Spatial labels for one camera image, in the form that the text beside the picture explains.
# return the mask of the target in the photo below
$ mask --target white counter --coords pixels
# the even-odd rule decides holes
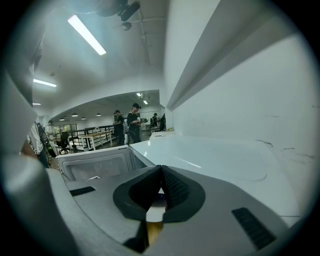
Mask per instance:
[[[300,216],[287,177],[262,142],[171,135],[130,146],[147,166],[167,165],[221,179],[237,185],[279,216]]]

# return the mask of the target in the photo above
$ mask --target white ceiling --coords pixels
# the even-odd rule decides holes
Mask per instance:
[[[144,19],[165,18],[167,0],[140,0]],[[162,69],[165,41],[165,19],[142,23],[147,35],[149,60],[146,54],[142,29],[133,22],[128,31],[121,29],[122,21],[117,15],[102,17],[97,14],[77,16],[106,50],[99,55],[68,23],[74,12],[57,7],[46,17],[43,53],[35,78],[57,87],[34,84],[33,101],[44,107],[53,107],[78,92],[129,77],[154,66]],[[138,21],[136,12],[128,21]]]
[[[143,97],[138,97],[137,93],[143,93]],[[86,119],[96,118],[97,113],[102,114],[102,116],[110,116],[113,115],[116,110],[120,110],[122,113],[129,113],[133,103],[138,103],[141,106],[140,112],[143,112],[144,108],[147,106],[159,106],[159,91],[137,91],[100,98],[69,109],[52,118],[52,121],[56,123],[59,121],[60,117],[71,117],[73,113],[77,113],[78,117],[72,117],[72,121],[80,121],[82,117],[85,117]]]

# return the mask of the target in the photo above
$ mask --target floor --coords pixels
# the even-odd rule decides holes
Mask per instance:
[[[141,139],[142,142],[149,140],[150,136],[151,136],[151,132],[149,130],[140,131],[140,139]],[[112,146],[111,146],[110,142],[107,142],[107,143],[103,144],[102,146],[97,146],[96,149],[97,150],[109,149],[109,148],[113,148],[113,147],[117,147],[117,146],[119,146],[119,144],[118,144],[118,139],[116,138],[116,139],[112,140]],[[49,164],[50,164],[52,169],[60,170],[58,160],[53,158],[53,157],[51,157],[51,156],[49,157]]]

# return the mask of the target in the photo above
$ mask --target railing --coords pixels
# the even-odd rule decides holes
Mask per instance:
[[[75,146],[78,151],[85,151],[86,149],[92,149],[92,139],[89,138],[81,138],[83,135],[89,135],[94,133],[100,133],[100,132],[108,132],[110,133],[106,134],[103,137],[93,137],[94,144],[104,144],[111,139],[115,138],[115,129],[113,125],[105,125],[105,126],[99,126],[99,127],[90,127],[85,128],[81,130],[69,130],[67,133],[69,134],[68,140],[70,147]]]

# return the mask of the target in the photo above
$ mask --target office chair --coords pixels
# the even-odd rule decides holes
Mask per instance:
[[[64,151],[64,153],[68,153],[68,150],[70,151],[70,149],[67,149],[67,146],[69,145],[68,137],[69,134],[66,131],[61,133],[61,142],[58,144],[58,146],[62,149],[59,150],[59,153],[61,153],[62,151]]]

